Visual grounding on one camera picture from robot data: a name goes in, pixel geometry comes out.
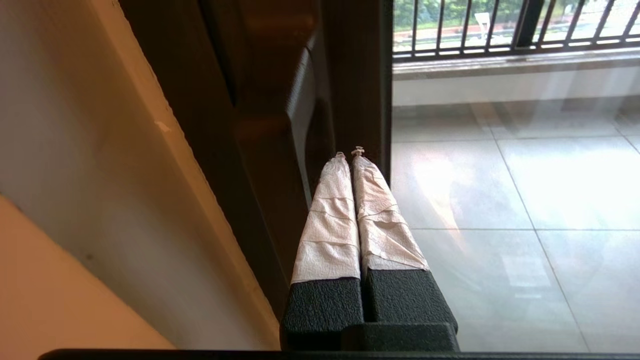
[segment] beige wall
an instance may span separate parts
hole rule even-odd
[[[0,359],[57,348],[172,348],[0,196]]]
[[[177,347],[278,347],[117,1],[0,0],[0,82],[4,196]]]

